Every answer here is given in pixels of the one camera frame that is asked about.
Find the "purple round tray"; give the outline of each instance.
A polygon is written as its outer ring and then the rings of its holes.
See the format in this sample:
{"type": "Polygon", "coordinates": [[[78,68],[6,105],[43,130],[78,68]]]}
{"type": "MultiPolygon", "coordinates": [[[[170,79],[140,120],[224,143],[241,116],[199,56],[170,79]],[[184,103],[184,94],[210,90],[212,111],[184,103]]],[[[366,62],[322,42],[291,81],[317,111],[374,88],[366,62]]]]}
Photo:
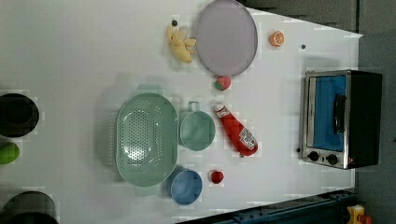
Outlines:
{"type": "Polygon", "coordinates": [[[197,51],[211,72],[233,76],[244,72],[257,50],[257,29],[247,9],[234,0],[217,0],[201,13],[197,51]]]}

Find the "red fruit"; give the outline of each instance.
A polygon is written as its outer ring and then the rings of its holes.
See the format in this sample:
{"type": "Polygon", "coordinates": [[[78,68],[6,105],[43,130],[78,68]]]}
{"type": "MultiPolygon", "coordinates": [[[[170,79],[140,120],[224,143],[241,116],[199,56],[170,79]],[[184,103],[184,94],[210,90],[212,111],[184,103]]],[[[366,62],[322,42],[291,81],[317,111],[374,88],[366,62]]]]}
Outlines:
{"type": "Polygon", "coordinates": [[[219,91],[225,91],[231,86],[231,78],[230,77],[219,77],[216,80],[216,89],[219,91]]]}
{"type": "Polygon", "coordinates": [[[215,171],[212,173],[211,179],[214,184],[219,184],[224,178],[224,174],[220,171],[215,171]]]}

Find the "red ketchup bottle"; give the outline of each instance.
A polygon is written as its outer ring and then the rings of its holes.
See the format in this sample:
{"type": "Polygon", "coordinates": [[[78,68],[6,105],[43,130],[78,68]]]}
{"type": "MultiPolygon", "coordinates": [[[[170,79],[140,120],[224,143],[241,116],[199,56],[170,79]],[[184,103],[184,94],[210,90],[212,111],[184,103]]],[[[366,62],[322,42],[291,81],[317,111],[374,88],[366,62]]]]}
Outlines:
{"type": "Polygon", "coordinates": [[[244,127],[225,105],[215,105],[215,111],[220,118],[228,138],[241,157],[253,155],[259,148],[251,132],[244,127]]]}

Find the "black pot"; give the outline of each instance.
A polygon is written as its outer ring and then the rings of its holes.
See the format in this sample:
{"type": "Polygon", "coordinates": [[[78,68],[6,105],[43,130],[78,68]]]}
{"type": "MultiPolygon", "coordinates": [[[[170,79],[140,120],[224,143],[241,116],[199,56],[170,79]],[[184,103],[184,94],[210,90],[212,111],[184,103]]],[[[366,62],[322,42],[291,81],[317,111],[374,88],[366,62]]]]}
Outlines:
{"type": "Polygon", "coordinates": [[[22,137],[38,123],[35,103],[27,96],[10,93],[0,96],[0,134],[5,137],[22,137]]]}
{"type": "Polygon", "coordinates": [[[6,203],[0,224],[58,224],[55,217],[55,203],[47,194],[27,191],[6,203]]]}

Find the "red ball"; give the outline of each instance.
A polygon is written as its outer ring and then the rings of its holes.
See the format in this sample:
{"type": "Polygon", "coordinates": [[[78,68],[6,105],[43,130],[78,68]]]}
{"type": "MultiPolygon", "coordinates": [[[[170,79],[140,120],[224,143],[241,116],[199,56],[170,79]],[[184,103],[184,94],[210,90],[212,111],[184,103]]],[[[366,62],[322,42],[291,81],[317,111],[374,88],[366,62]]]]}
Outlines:
{"type": "Polygon", "coordinates": [[[219,184],[224,178],[224,174],[220,171],[215,171],[212,173],[211,179],[214,184],[219,184]]]}

